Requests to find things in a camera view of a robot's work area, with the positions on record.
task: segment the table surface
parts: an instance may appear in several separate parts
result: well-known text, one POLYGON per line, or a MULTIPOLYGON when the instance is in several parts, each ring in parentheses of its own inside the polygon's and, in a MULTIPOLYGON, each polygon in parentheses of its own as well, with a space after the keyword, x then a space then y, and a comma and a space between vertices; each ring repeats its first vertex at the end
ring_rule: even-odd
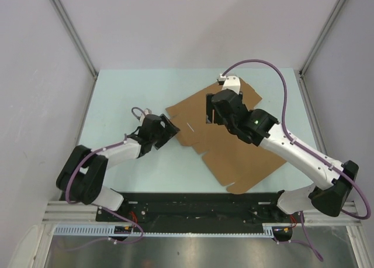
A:
MULTIPOLYGON (((166 114, 178 103, 215 82, 224 69, 101 70, 82 130, 80 144, 96 149, 123 140, 138 121, 131 108, 150 108, 166 114)), ((288 86, 286 123, 288 129, 312 147, 316 144, 293 69, 281 69, 288 86)), ((270 68, 239 68, 232 71, 262 97, 257 108, 281 118, 282 83, 270 68)), ((286 163, 248 192, 294 190, 311 184, 302 172, 286 163)), ((106 172, 104 185, 121 192, 225 193, 191 147, 173 138, 160 150, 128 160, 106 172)))
MULTIPOLYGON (((309 248, 297 244, 277 246, 268 238, 159 236, 144 238, 130 246, 97 242, 73 252, 51 246, 45 268, 358 267, 345 226, 312 226, 308 228, 308 234, 323 255, 324 262, 319 262, 309 248)), ((293 230, 292 238, 306 241, 301 226, 293 230)), ((86 236, 54 236, 52 242, 59 243, 63 248, 76 248, 94 239, 86 236)))

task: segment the flattened cardboard box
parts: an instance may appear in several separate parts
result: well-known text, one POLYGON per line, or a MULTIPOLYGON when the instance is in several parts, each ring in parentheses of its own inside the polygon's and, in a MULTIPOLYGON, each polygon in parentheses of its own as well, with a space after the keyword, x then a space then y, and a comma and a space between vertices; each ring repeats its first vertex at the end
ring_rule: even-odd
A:
MULTIPOLYGON (((253 109, 262 99, 242 79, 243 103, 253 109)), ((181 131, 176 138, 182 146, 192 146, 219 183, 233 194, 242 194, 285 163, 284 159, 231 135, 224 126, 206 123, 206 94, 222 86, 213 84, 180 103, 168 107, 171 122, 181 131)))

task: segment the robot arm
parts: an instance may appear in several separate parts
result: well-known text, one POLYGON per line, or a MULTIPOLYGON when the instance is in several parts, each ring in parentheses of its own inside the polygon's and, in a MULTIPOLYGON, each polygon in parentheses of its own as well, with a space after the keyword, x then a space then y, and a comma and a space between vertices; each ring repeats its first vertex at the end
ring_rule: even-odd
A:
POLYGON ((141 126, 124 141, 101 148, 99 152, 93 152, 83 145, 75 147, 57 178, 57 187, 65 192, 73 173, 76 172, 69 191, 70 200, 116 211, 123 202, 123 196, 103 186, 106 170, 125 160, 144 156, 151 151, 152 146, 161 148, 179 132, 165 115, 156 116, 147 109, 139 120, 141 126))
POLYGON ((215 95, 207 95, 207 123, 225 125, 227 130, 240 140, 277 154, 313 181, 312 185, 305 188, 281 191, 278 208, 286 214, 317 208, 326 215, 338 216, 352 185, 332 171, 331 166, 343 171, 353 180, 358 166, 352 161, 342 164, 314 150, 293 135, 293 141, 290 141, 275 117, 261 109, 247 109, 242 102, 238 77, 221 75, 218 81, 223 85, 222 90, 215 95), (330 167, 296 146, 296 141, 325 158, 330 167))

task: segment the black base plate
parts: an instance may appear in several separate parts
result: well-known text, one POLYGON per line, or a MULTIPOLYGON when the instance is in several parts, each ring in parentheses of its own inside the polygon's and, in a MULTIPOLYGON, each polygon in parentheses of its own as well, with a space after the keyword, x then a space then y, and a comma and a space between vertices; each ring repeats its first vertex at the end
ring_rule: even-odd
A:
MULTIPOLYGON (((262 233, 263 223, 290 222, 290 216, 274 218, 277 193, 190 194, 122 193, 125 202, 117 211, 131 219, 136 214, 145 232, 153 233, 262 233)), ((98 222, 123 222, 98 211, 98 222)))

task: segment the metal frame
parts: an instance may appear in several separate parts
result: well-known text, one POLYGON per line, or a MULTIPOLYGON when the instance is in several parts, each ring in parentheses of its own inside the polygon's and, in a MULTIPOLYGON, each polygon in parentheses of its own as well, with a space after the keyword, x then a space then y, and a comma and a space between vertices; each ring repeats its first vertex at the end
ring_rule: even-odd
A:
POLYGON ((95 91, 95 87, 96 87, 96 79, 97 78, 94 78, 92 88, 91 88, 91 90, 89 92, 89 97, 88 97, 88 101, 87 101, 87 104, 86 104, 86 107, 85 107, 85 111, 84 111, 84 115, 83 115, 83 118, 82 118, 81 127, 80 127, 79 132, 78 132, 77 140, 75 141, 76 145, 78 145, 79 141, 81 140, 83 126, 84 126, 84 123, 86 122, 86 118, 87 118, 87 114, 88 114, 88 109, 89 109, 89 106, 91 104, 92 97, 94 95, 94 91, 95 91))
POLYGON ((305 60, 303 66, 300 69, 300 74, 302 77, 304 77, 306 71, 308 70, 310 63, 315 58, 316 54, 318 53, 318 50, 320 49, 323 41, 326 39, 327 35, 331 31, 331 28, 333 27, 335 21, 337 20, 338 16, 340 15, 345 3, 347 0, 337 0, 335 3, 326 23, 322 27, 322 30, 317 38, 317 40, 314 42, 313 47, 311 48, 307 59, 305 60))
POLYGON ((75 30, 74 25, 71 22, 71 19, 62 3, 61 0, 50 0, 54 9, 57 12, 57 15, 60 17, 61 22, 63 23, 66 31, 68 32, 74 46, 77 48, 79 55, 82 57, 84 63, 87 66, 87 69, 91 73, 94 80, 97 80, 98 71, 95 69, 91 58, 89 57, 86 48, 83 45, 81 38, 79 37, 77 30, 75 30))
MULTIPOLYGON (((66 28, 69 36, 75 47, 78 50, 79 55, 82 57, 85 65, 87 66, 89 72, 93 76, 94 80, 97 80, 98 71, 95 69, 91 58, 89 57, 88 52, 86 51, 82 40, 80 39, 74 25, 71 22, 70 17, 62 3, 61 0, 50 0, 52 5, 54 6, 57 15, 60 17, 61 22, 63 23, 64 27, 66 28)), ((305 86, 305 73, 310 67, 311 62, 315 58, 319 48, 323 44, 323 41, 327 37, 328 33, 330 32, 331 28, 333 27, 335 21, 338 18, 341 10, 343 9, 347 0, 338 0, 334 5, 325 25, 323 26, 316 42, 314 43, 309 55, 307 56, 306 61, 304 62, 302 68, 296 74, 296 78, 298 81, 298 85, 300 88, 300 92, 303 98, 303 102, 306 108, 306 112, 308 115, 308 119, 311 125, 311 129, 313 131, 314 138, 317 143, 317 148, 319 151, 327 154, 327 150, 325 148, 325 144, 323 142, 323 137, 321 135, 318 121, 316 118, 316 114, 314 113, 313 107, 310 102, 310 98, 305 86)), ((88 101, 88 105, 86 107, 86 113, 89 108, 89 103, 91 102, 92 94, 94 91, 95 85, 92 87, 91 95, 88 101)), ((350 212, 356 212, 356 208, 353 202, 346 203, 344 208, 350 212)), ((307 226, 346 226, 347 231, 349 233, 349 238, 351 240, 352 248, 355 253, 356 260, 358 262, 359 267, 373 267, 372 263, 372 256, 368 251, 368 242, 366 240, 362 224, 359 220, 351 218, 347 215, 341 215, 338 218, 331 218, 328 217, 316 210, 314 211, 306 211, 305 213, 305 223, 307 226)), ((86 225, 90 226, 90 228, 95 228, 96 226, 111 226, 113 224, 118 225, 118 223, 107 223, 107 222, 96 222, 96 207, 92 205, 68 205, 66 202, 60 201, 51 201, 49 202, 46 213, 43 218, 43 222, 40 225, 40 229, 42 230, 42 234, 40 237, 40 242, 38 244, 38 250, 34 257, 33 266, 34 268, 43 268, 46 260, 47 255, 49 252, 49 247, 51 245, 51 240, 53 237, 54 230, 56 227, 59 226, 81 226, 86 225)), ((280 224, 264 224, 265 228, 269 226, 279 226, 280 224)))
MULTIPOLYGON (((356 207, 353 202, 347 202, 344 209, 356 213, 356 207)), ((56 228, 56 235, 81 235, 81 236, 108 236, 109 230, 114 225, 129 225, 126 222, 96 222, 97 207, 93 205, 73 204, 69 205, 64 201, 50 201, 43 218, 43 234, 39 243, 39 248, 35 255, 33 268, 43 268, 47 261, 47 255, 51 240, 56 228)), ((342 214, 336 218, 328 217, 315 210, 305 211, 306 226, 346 226, 349 238, 355 253, 356 261, 360 268, 372 267, 372 259, 366 248, 367 240, 363 233, 362 224, 359 220, 342 214)), ((289 226, 289 224, 263 224, 264 234, 161 234, 148 233, 146 237, 235 237, 235 238, 271 238, 269 233, 272 226, 289 226)))

